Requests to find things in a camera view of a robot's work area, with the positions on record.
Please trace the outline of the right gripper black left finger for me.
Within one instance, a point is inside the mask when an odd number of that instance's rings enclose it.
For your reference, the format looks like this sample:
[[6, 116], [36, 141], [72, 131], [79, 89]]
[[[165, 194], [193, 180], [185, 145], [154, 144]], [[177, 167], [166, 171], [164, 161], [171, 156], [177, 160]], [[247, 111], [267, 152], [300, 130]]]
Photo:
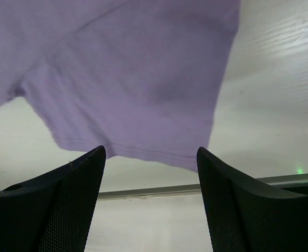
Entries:
[[99, 146], [0, 191], [0, 251], [84, 251], [105, 162]]

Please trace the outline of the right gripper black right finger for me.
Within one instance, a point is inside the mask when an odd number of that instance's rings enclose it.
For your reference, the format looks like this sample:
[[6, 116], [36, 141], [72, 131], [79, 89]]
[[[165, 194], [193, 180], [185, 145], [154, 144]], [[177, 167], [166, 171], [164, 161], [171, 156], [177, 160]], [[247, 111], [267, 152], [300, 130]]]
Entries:
[[308, 251], [308, 186], [274, 187], [205, 148], [197, 168], [214, 251]]

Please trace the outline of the purple t-shirt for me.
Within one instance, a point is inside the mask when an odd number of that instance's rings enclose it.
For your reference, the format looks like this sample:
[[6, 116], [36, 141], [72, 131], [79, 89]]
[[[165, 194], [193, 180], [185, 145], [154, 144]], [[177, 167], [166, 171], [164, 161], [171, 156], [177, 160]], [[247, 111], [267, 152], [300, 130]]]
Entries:
[[0, 106], [23, 97], [57, 145], [195, 171], [239, 1], [0, 1]]

